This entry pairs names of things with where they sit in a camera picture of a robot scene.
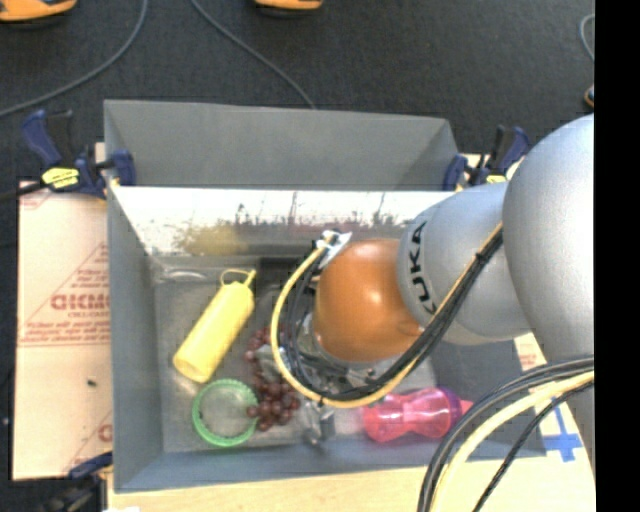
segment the black floor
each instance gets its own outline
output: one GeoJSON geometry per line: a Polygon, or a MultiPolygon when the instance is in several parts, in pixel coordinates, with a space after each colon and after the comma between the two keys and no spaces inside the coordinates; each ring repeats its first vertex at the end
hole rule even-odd
{"type": "MultiPolygon", "coordinates": [[[[591,111],[583,94],[594,63],[579,25],[593,0],[326,0],[296,20],[261,16],[249,0],[200,0],[277,70],[190,0],[150,0],[138,37],[112,66],[31,104],[116,55],[144,5],[79,0],[57,25],[0,26],[0,193],[40,170],[20,123],[43,106],[74,111],[78,147],[102,137],[104,98],[145,98],[443,117],[464,152],[489,150],[498,124],[520,126],[535,142],[591,111]]],[[[595,21],[584,28],[593,48],[595,21]]],[[[9,481],[16,224],[14,203],[0,204],[0,512],[33,510],[67,485],[9,481]]]]}

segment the orange object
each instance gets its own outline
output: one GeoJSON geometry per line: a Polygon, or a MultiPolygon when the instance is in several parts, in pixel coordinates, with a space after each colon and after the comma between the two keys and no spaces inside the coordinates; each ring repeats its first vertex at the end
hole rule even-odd
{"type": "Polygon", "coordinates": [[[386,359],[405,352],[422,332],[398,289],[398,247],[394,239],[352,242],[320,275],[313,328],[332,356],[386,359]]]}
{"type": "Polygon", "coordinates": [[[310,12],[319,9],[324,0],[254,0],[256,7],[275,10],[280,13],[310,12]]]}
{"type": "Polygon", "coordinates": [[[25,22],[62,14],[78,0],[0,0],[0,21],[25,22]]]}

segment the yellow bottle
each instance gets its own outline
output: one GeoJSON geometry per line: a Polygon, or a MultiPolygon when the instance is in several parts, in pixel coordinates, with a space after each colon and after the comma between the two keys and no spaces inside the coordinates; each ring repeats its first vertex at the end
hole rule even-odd
{"type": "Polygon", "coordinates": [[[223,272],[221,288],[173,356],[176,369],[196,382],[211,378],[255,307],[250,285],[256,271],[234,270],[247,278],[229,284],[224,282],[227,272],[231,270],[223,272]]]}

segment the pink bottle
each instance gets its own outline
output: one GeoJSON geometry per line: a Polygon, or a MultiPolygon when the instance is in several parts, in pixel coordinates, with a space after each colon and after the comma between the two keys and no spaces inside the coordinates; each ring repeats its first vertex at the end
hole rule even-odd
{"type": "Polygon", "coordinates": [[[388,394],[382,402],[362,408],[364,428],[379,443],[412,431],[438,439],[473,404],[445,388],[425,388],[407,395],[388,394]]]}

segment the green ring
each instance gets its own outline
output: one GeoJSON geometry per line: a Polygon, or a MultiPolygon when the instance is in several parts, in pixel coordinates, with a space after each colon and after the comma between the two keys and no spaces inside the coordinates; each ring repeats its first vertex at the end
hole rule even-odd
{"type": "Polygon", "coordinates": [[[242,434],[234,436],[234,437],[226,437],[220,436],[213,432],[211,432],[202,422],[200,418],[200,402],[202,401],[202,397],[206,395],[212,388],[232,388],[236,391],[239,391],[242,394],[242,398],[244,400],[244,405],[249,407],[250,405],[258,405],[258,399],[256,395],[253,393],[251,388],[246,384],[240,382],[235,379],[220,379],[216,380],[204,388],[200,390],[195,400],[193,401],[193,407],[191,408],[191,419],[193,420],[193,426],[196,429],[196,432],[200,434],[200,437],[216,446],[221,446],[224,448],[228,448],[231,446],[236,446],[244,443],[247,439],[249,439],[256,430],[256,425],[258,424],[258,418],[254,418],[249,425],[249,428],[244,431],[242,434]]]}

